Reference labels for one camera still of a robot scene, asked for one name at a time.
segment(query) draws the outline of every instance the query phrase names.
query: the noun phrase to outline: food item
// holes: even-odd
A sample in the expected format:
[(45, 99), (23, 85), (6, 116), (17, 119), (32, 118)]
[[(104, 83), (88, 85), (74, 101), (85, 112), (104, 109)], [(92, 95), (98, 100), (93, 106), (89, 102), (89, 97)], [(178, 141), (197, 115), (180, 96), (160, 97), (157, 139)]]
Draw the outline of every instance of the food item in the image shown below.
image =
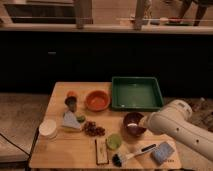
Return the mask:
[(77, 98), (77, 94), (74, 91), (69, 91), (67, 93), (67, 97), (75, 97), (75, 98)]
[(64, 114), (62, 126), (81, 130), (81, 125), (77, 121), (76, 116), (71, 111), (68, 111)]
[(119, 134), (111, 134), (107, 138), (107, 146), (111, 150), (118, 149), (122, 144), (122, 138)]
[(86, 120), (86, 117), (85, 117), (84, 115), (77, 116), (77, 121), (78, 121), (79, 123), (83, 123), (85, 120)]
[(102, 127), (97, 127), (95, 122), (88, 121), (84, 124), (84, 132), (89, 136), (104, 136), (105, 129)]
[(96, 146), (96, 163), (97, 165), (109, 164), (106, 139), (98, 138), (95, 140)]

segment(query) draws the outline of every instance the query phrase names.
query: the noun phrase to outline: white cup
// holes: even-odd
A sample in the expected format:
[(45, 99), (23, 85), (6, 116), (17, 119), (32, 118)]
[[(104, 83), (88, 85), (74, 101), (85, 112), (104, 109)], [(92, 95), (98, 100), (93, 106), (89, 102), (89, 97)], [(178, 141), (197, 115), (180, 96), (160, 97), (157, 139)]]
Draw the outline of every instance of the white cup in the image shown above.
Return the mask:
[(57, 125), (52, 119), (44, 120), (39, 126), (39, 133), (46, 138), (54, 138), (57, 135)]

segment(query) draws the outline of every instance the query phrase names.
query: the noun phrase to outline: metal frame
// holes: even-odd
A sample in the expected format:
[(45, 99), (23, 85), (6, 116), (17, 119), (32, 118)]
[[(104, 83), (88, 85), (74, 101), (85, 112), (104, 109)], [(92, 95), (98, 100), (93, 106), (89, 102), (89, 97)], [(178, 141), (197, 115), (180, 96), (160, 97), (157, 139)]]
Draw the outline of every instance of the metal frame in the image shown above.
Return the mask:
[(135, 30), (141, 30), (143, 17), (145, 12), (146, 0), (137, 0), (136, 11), (135, 11)]

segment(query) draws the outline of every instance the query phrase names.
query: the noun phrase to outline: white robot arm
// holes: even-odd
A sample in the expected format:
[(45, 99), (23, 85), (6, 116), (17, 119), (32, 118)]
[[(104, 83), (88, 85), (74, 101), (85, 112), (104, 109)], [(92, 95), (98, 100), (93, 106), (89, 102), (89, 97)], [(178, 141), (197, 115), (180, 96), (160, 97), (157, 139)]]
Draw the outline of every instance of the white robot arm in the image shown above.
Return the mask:
[(187, 122), (191, 107), (175, 100), (146, 120), (146, 127), (154, 134), (167, 134), (213, 161), (213, 134)]

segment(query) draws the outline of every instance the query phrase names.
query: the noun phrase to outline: brush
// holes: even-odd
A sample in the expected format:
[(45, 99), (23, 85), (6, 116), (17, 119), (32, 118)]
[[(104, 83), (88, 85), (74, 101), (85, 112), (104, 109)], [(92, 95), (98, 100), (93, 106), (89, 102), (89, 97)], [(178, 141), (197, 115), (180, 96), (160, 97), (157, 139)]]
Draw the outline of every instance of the brush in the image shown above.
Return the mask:
[(152, 145), (149, 145), (147, 147), (140, 148), (140, 149), (136, 150), (135, 152), (129, 153), (129, 154), (126, 154), (126, 155), (115, 154), (112, 157), (112, 162), (115, 166), (121, 167), (122, 164), (125, 163), (127, 160), (129, 160), (129, 159), (131, 159), (131, 158), (133, 158), (137, 155), (144, 154), (144, 153), (147, 153), (149, 151), (152, 151), (156, 147), (157, 147), (156, 144), (152, 144)]

